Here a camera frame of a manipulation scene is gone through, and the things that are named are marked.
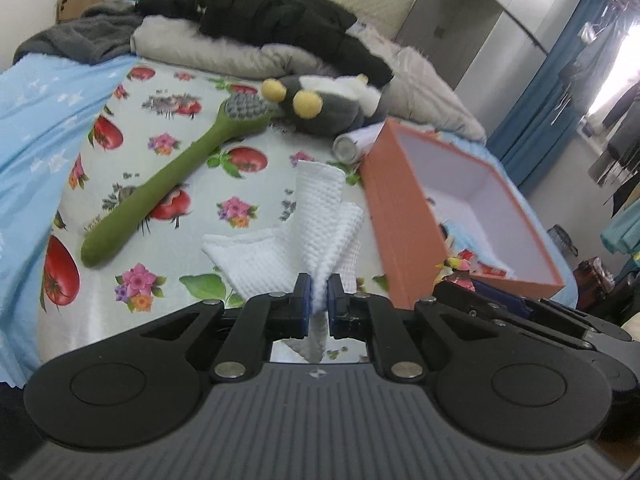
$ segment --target paper roll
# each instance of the paper roll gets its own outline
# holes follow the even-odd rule
[[[336,137],[332,148],[335,158],[343,164],[355,164],[358,162],[369,153],[384,124],[370,124]]]

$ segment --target black jacket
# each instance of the black jacket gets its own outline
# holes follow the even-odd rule
[[[346,33],[356,16],[329,0],[140,0],[136,9],[200,22],[200,32],[212,38],[298,46],[343,75],[366,75],[378,88],[393,77],[382,58]]]

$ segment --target open box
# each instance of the open box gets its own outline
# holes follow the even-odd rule
[[[474,273],[474,279],[531,298],[550,298],[564,287],[510,186],[482,160],[388,120],[360,174],[396,307],[413,308],[432,293],[436,265],[449,256],[439,225],[445,219],[456,221],[514,273]]]

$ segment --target white wardrobe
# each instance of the white wardrobe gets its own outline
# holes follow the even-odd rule
[[[397,41],[426,54],[491,135],[580,0],[416,0]]]

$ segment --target brush handle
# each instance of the brush handle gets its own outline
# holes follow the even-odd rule
[[[87,233],[80,251],[82,263],[87,267],[97,267],[111,260],[153,208],[199,168],[213,150],[233,137],[263,130],[269,120],[268,114],[250,120],[229,118],[225,113],[225,103],[222,103],[216,123],[207,133],[137,188]]]

